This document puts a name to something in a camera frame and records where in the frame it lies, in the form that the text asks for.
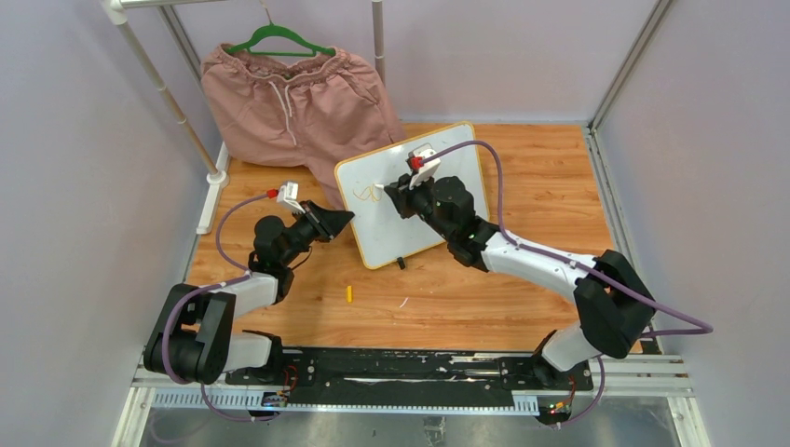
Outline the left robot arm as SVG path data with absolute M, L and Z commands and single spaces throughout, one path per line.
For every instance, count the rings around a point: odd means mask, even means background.
M 236 319 L 284 300 L 294 281 L 295 260 L 314 243 L 338 237 L 355 214 L 327 210 L 311 200 L 292 224 L 275 215 L 254 227 L 253 249 L 238 278 L 208 286 L 174 285 L 143 351 L 143 366 L 181 385 L 210 385 L 222 373 L 248 369 L 264 385 L 285 373 L 282 342 L 266 332 L 233 332 Z

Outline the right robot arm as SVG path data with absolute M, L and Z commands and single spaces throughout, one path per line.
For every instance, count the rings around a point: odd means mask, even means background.
M 410 181 L 404 174 L 383 191 L 401 218 L 417 218 L 440 235 L 457 262 L 524 279 L 575 304 L 578 322 L 551 332 L 533 355 L 538 385 L 556 388 L 569 370 L 600 355 L 625 358 L 652 320 L 654 300 L 621 253 L 565 253 L 518 238 L 479 216 L 472 194 L 456 176 L 415 187 Z

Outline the yellow-framed whiteboard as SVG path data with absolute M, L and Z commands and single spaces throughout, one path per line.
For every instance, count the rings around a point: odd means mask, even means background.
M 427 205 L 433 183 L 456 177 L 473 197 L 474 213 L 490 212 L 484 173 L 475 146 L 469 145 L 428 163 L 431 176 L 410 166 L 458 143 L 476 138 L 474 126 L 462 121 L 339 162 L 334 177 L 345 209 L 354 213 L 351 230 L 363 265 L 375 270 L 443 244 L 444 239 L 407 206 L 413 199 Z

